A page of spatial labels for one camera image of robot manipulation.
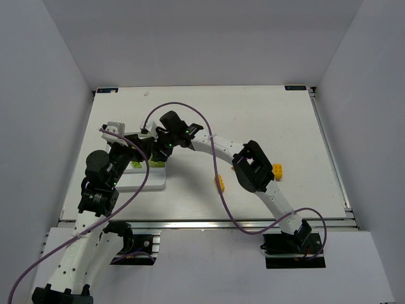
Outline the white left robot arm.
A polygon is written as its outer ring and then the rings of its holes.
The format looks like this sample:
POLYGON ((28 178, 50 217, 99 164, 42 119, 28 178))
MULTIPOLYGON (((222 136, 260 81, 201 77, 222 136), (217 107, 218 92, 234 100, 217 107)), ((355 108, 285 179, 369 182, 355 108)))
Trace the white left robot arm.
POLYGON ((81 200, 72 239, 47 284, 34 289, 33 303, 93 303, 94 286, 132 238, 130 226, 112 221, 119 192, 116 185, 130 162, 147 162, 151 139, 103 131, 109 151, 96 150, 86 158, 81 200))

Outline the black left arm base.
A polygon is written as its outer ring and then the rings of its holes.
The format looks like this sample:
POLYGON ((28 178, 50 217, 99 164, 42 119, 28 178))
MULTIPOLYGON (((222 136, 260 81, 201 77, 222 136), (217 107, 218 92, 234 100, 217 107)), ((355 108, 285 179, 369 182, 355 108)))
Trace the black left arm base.
POLYGON ((134 234, 131 241, 127 241, 123 249, 111 261, 111 265, 125 266, 153 266, 159 252, 160 236, 157 234, 134 234), (142 252, 118 260, 121 256, 133 252, 142 252))

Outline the pale green upside-down curved lego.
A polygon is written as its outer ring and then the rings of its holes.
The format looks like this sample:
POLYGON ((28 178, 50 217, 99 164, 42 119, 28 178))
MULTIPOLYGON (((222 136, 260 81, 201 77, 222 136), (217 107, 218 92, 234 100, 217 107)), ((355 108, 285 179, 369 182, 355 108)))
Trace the pale green upside-down curved lego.
POLYGON ((137 162, 137 161, 132 161, 132 162, 131 162, 131 166, 132 166, 132 168, 134 168, 134 169, 140 169, 140 168, 142 168, 142 164, 139 163, 139 162, 137 162))

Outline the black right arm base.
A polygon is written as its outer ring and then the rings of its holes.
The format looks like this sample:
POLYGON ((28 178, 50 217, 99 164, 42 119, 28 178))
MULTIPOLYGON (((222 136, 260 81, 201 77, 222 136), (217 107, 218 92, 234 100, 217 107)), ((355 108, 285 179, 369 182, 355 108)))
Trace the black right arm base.
POLYGON ((318 233, 311 233, 302 246, 283 234, 263 234, 267 269, 324 269, 323 243, 318 233))

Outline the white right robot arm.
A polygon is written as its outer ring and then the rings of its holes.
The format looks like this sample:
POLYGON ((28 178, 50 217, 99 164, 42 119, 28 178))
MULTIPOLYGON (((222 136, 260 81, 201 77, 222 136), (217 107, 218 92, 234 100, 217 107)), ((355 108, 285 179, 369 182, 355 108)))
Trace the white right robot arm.
POLYGON ((174 111, 165 113, 156 128, 158 146, 171 151, 175 146, 215 156, 233 166, 236 178, 246 191, 255 194, 279 221, 289 251, 298 253, 305 247, 311 226, 294 212, 278 187, 273 166, 260 145, 253 140, 245 144, 212 134, 198 124, 188 125, 174 111))

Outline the pale green curved studded lego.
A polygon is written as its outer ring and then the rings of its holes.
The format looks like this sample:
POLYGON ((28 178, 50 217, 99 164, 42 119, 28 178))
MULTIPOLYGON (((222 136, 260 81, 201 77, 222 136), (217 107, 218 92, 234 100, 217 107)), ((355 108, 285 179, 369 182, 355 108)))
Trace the pale green curved studded lego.
POLYGON ((149 160, 149 166, 152 167, 152 168, 164 168, 165 167, 165 162, 149 160))

